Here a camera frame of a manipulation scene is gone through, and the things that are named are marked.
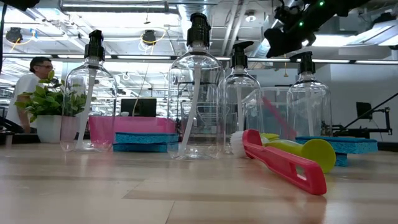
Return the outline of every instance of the clear plastic bottle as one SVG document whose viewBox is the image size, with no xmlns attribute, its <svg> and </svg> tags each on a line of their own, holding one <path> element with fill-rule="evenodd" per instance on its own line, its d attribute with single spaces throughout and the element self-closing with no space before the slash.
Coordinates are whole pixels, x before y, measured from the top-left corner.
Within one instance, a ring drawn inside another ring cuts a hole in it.
<svg viewBox="0 0 398 224">
<path fill-rule="evenodd" d="M 180 123 L 177 126 L 183 137 L 178 149 L 169 147 L 168 152 L 174 159 L 208 160 L 218 153 L 217 86 L 224 69 L 208 53 L 211 27 L 206 16 L 194 13 L 191 22 L 189 51 L 174 61 L 169 72 L 168 117 Z"/>
<path fill-rule="evenodd" d="M 103 152 L 112 149 L 118 88 L 116 79 L 103 67 L 103 39 L 100 30 L 90 34 L 85 63 L 73 69 L 65 79 L 60 138 L 64 151 Z M 88 129 L 90 140 L 84 139 Z"/>
<path fill-rule="evenodd" d="M 288 123 L 297 136 L 332 136 L 330 90 L 314 76 L 312 52 L 293 58 L 301 58 L 300 76 L 287 93 Z"/>
<path fill-rule="evenodd" d="M 243 99 L 248 95 L 254 95 L 255 102 L 250 109 L 253 116 L 258 118 L 257 130 L 262 124 L 261 113 L 261 92 L 260 84 L 246 70 L 248 67 L 248 57 L 244 54 L 244 49 L 253 44 L 253 41 L 246 41 L 233 46 L 234 54 L 231 58 L 232 72 L 218 85 L 218 105 L 221 108 L 218 121 L 218 147 L 221 152 L 231 154 L 232 148 L 229 139 L 236 131 L 244 131 L 246 106 Z"/>
</svg>

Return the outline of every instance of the table surface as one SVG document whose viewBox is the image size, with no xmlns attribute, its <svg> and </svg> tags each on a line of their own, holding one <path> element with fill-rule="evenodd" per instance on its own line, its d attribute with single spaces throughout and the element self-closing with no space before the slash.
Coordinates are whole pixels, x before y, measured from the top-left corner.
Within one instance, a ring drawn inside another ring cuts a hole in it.
<svg viewBox="0 0 398 224">
<path fill-rule="evenodd" d="M 250 159 L 0 147 L 2 224 L 398 223 L 398 154 L 349 155 L 314 196 Z"/>
</svg>

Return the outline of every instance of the white shirt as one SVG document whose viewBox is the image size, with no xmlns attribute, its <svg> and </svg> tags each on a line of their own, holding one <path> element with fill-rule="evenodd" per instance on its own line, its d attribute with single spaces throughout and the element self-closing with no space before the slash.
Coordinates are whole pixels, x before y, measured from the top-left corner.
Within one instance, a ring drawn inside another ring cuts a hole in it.
<svg viewBox="0 0 398 224">
<path fill-rule="evenodd" d="M 18 95 L 20 95 L 23 92 L 28 92 L 32 93 L 36 90 L 36 86 L 42 84 L 39 84 L 40 78 L 37 77 L 35 74 L 27 74 L 21 77 L 17 84 L 15 85 L 14 93 L 12 94 L 12 99 L 8 108 L 7 112 L 7 119 L 18 124 L 19 126 L 22 126 L 21 121 L 18 116 L 18 111 L 17 111 L 17 106 L 14 105 L 14 103 L 17 101 Z M 33 122 L 30 124 L 31 128 L 36 128 L 36 122 Z"/>
</svg>

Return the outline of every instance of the man's eyeglasses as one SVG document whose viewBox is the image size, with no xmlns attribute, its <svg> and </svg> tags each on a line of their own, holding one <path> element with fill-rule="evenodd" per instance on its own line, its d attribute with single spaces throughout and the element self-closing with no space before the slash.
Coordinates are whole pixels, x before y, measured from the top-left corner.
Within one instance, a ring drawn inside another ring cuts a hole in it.
<svg viewBox="0 0 398 224">
<path fill-rule="evenodd" d="M 35 65 L 35 66 L 45 67 L 47 69 L 54 69 L 52 65 Z"/>
</svg>

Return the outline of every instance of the red brush handle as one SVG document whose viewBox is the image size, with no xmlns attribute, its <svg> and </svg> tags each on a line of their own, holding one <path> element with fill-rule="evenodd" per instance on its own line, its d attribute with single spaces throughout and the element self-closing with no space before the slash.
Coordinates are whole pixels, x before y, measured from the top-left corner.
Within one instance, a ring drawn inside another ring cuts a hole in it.
<svg viewBox="0 0 398 224">
<path fill-rule="evenodd" d="M 325 176 L 316 162 L 274 147 L 262 146 L 260 134 L 256 130 L 243 133 L 243 146 L 248 157 L 262 161 L 268 169 L 297 187 L 314 195 L 326 193 Z M 303 169 L 303 176 L 297 173 L 297 167 Z"/>
</svg>

